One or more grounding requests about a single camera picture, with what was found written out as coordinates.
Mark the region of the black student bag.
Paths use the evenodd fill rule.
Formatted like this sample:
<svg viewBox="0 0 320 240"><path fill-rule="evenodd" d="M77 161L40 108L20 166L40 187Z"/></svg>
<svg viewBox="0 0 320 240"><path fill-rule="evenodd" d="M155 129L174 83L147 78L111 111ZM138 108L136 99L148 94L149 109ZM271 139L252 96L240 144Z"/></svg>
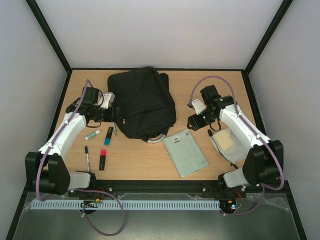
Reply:
<svg viewBox="0 0 320 240"><path fill-rule="evenodd" d="M158 143L177 121L166 73L151 66L116 73L108 77L107 88L115 96L115 123L129 139Z"/></svg>

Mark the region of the grey plastic-wrapped notebook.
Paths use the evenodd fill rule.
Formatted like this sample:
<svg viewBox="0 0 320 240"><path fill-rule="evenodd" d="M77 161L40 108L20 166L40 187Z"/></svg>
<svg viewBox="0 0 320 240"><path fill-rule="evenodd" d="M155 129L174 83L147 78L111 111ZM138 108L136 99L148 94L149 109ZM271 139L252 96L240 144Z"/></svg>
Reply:
<svg viewBox="0 0 320 240"><path fill-rule="evenodd" d="M209 165L189 129L162 140L181 178Z"/></svg>

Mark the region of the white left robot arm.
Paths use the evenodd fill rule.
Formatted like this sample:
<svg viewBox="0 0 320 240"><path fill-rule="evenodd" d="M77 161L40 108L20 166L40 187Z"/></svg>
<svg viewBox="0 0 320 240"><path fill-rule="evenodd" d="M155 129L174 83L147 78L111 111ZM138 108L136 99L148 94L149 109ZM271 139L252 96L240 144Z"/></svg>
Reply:
<svg viewBox="0 0 320 240"><path fill-rule="evenodd" d="M37 195L41 193L64 195L74 189L89 187L92 173L70 172L65 158L78 134L90 121L115 122L117 110L112 106L115 95L102 93L95 87L85 86L81 97L65 110L60 126L50 139L37 151L25 157L26 183Z"/></svg>

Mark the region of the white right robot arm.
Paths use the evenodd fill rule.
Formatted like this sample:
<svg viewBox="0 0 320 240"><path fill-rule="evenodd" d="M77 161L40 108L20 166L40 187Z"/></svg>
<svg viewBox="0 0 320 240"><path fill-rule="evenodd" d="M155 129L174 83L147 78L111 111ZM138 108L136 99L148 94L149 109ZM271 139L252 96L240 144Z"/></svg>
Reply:
<svg viewBox="0 0 320 240"><path fill-rule="evenodd" d="M202 100L190 98L188 107L195 114L187 120L187 128L197 131L213 122L224 123L232 145L223 149L218 142L222 130L217 130L211 138L216 150L230 163L244 161L243 166L219 176L218 191L229 196L238 186L262 185L280 178L278 187L284 185L284 147L279 140L271 140L259 131L238 106L235 95L221 96L214 85L201 91Z"/></svg>

